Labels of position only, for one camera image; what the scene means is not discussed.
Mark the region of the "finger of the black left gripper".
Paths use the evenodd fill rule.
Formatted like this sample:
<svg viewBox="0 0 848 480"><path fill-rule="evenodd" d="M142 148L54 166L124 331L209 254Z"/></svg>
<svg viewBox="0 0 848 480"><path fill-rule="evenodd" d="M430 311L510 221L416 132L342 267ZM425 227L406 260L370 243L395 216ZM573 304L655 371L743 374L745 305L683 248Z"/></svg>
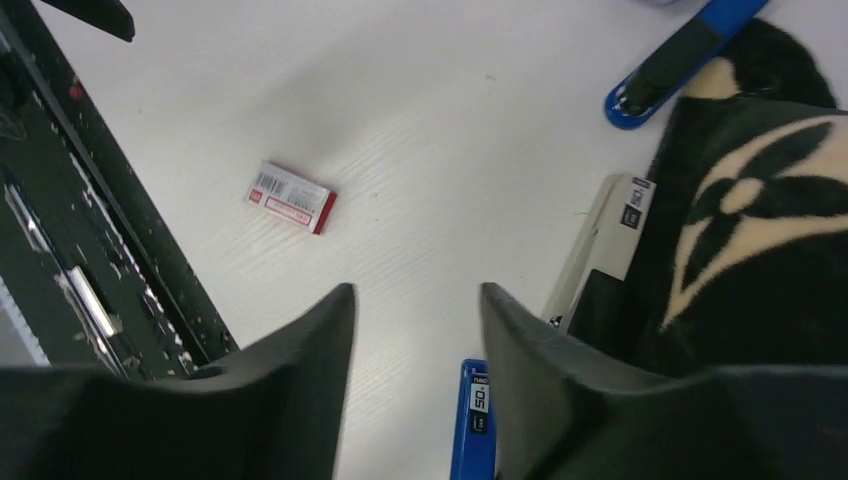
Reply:
<svg viewBox="0 0 848 480"><path fill-rule="evenodd" d="M44 3L125 42L132 42L135 22L119 0L43 0Z"/></svg>

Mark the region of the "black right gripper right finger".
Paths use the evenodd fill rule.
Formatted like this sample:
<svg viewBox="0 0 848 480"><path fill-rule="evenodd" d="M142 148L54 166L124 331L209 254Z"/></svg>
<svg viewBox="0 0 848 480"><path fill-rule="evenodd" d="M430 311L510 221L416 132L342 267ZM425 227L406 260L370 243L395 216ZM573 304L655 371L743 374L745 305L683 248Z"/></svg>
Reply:
<svg viewBox="0 0 848 480"><path fill-rule="evenodd" d="M505 479L843 479L844 367L673 379L537 319L495 283L480 314Z"/></svg>

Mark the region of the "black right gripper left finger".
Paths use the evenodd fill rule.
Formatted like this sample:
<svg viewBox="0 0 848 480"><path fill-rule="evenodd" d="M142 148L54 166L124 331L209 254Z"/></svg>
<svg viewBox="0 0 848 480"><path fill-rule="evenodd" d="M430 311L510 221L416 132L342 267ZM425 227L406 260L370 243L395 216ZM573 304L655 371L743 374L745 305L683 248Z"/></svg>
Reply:
<svg viewBox="0 0 848 480"><path fill-rule="evenodd" d="M1 372L5 479L330 479L356 325L336 286L300 318L186 379Z"/></svg>

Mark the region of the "blue stapler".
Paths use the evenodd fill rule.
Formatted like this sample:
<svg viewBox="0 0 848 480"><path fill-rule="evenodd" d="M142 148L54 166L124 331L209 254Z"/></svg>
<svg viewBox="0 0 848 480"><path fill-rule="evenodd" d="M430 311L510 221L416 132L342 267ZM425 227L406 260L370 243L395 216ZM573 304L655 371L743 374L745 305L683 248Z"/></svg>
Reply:
<svg viewBox="0 0 848 480"><path fill-rule="evenodd" d="M643 125L768 4L712 0L626 75L605 97L609 123Z"/></svg>
<svg viewBox="0 0 848 480"><path fill-rule="evenodd" d="M488 366L484 360L466 359L461 364L449 478L494 479L496 451Z"/></svg>

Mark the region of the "beige and black stapler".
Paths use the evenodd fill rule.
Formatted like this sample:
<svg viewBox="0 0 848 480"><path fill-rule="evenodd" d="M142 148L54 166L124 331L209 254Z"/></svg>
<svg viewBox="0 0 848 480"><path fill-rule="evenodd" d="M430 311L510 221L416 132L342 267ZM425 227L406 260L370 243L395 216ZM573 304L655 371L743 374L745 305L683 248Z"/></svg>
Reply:
<svg viewBox="0 0 848 480"><path fill-rule="evenodd" d="M593 272L615 283L625 280L655 192L654 182L630 173L604 178L542 309L543 320L566 328Z"/></svg>

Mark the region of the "red white staple box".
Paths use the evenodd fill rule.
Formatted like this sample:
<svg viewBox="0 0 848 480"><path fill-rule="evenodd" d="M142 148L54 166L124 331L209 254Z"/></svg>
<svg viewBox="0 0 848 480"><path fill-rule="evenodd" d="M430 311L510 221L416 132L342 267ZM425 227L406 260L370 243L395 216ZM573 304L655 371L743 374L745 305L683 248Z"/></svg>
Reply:
<svg viewBox="0 0 848 480"><path fill-rule="evenodd" d="M271 161L261 162L244 202L321 235L338 194Z"/></svg>

